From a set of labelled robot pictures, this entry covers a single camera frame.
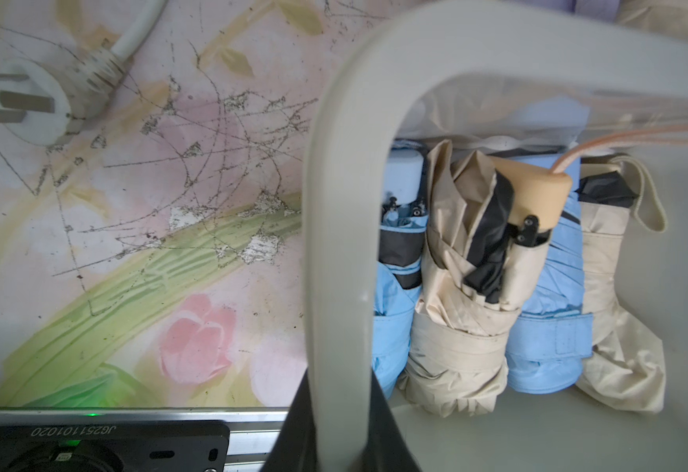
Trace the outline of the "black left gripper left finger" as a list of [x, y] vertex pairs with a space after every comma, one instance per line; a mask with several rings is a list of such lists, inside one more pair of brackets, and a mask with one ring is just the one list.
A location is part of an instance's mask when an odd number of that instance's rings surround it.
[[308, 373], [289, 408], [276, 442], [261, 472], [316, 472], [316, 429]]

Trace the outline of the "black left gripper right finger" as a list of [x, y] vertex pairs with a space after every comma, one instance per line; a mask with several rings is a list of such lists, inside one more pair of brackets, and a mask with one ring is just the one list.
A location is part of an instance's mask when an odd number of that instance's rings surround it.
[[405, 443], [387, 399], [371, 374], [369, 428], [363, 452], [365, 472], [420, 472], [420, 466]]

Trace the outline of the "small light blue umbrella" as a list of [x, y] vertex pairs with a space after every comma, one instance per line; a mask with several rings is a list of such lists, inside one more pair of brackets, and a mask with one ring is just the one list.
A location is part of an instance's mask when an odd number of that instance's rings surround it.
[[518, 393], [548, 395], [574, 385], [593, 353], [594, 316], [584, 310], [584, 236], [578, 201], [581, 163], [566, 174], [573, 186], [552, 230], [538, 284], [511, 328], [507, 383]]

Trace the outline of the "beige umbrella wooden handle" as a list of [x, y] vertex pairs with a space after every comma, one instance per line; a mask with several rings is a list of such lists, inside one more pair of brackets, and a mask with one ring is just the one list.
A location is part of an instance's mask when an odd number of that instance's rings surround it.
[[594, 149], [682, 145], [688, 126], [619, 132], [539, 167], [474, 151], [454, 159], [443, 140], [428, 153], [430, 220], [406, 373], [406, 397], [439, 416], [495, 408], [508, 378], [511, 328], [533, 295], [572, 179]]

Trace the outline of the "white plastic storage box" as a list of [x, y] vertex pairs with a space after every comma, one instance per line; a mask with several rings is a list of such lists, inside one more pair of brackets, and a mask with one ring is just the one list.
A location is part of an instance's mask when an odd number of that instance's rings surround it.
[[308, 371], [266, 468], [688, 471], [688, 42], [500, 1], [376, 28], [304, 156]]

